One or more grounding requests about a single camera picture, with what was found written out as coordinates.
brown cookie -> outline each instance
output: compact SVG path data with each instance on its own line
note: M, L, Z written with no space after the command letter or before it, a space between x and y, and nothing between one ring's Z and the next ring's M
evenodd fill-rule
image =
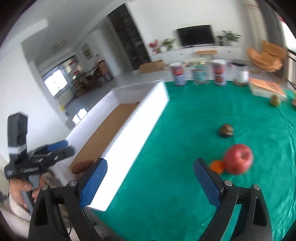
M75 175L85 172L87 169L91 168L93 164L93 160L80 161L72 166L71 172Z
M233 127L229 124L224 124L219 129L219 135L223 138L228 138L228 137L233 136Z

kiwi fruit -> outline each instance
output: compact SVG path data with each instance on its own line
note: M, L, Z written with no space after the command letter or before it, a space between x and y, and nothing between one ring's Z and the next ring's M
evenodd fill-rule
M274 107L278 107L281 105L281 100L277 95L272 95L270 98L270 104Z

tv stand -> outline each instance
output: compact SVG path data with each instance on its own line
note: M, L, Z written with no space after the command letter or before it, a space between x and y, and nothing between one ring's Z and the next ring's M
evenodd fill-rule
M245 60L242 54L241 48L239 47L228 47L228 46L208 46L208 47L189 47L180 48L164 53L158 53L151 55L151 61L164 60L165 64L188 61L193 58L202 57L197 55L198 51L217 51L218 54L212 55L215 59L241 59ZM211 55L204 56L206 58L212 58Z

orange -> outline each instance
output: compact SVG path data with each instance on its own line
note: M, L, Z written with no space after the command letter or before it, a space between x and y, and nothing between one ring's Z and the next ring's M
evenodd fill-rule
M224 171L224 163L223 161L212 161L210 164L210 169L219 175L221 175Z

red apple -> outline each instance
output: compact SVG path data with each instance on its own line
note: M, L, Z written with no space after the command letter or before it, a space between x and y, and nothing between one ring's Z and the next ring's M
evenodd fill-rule
M245 173L253 163L253 153L244 144L233 145L224 155L225 170L232 175Z

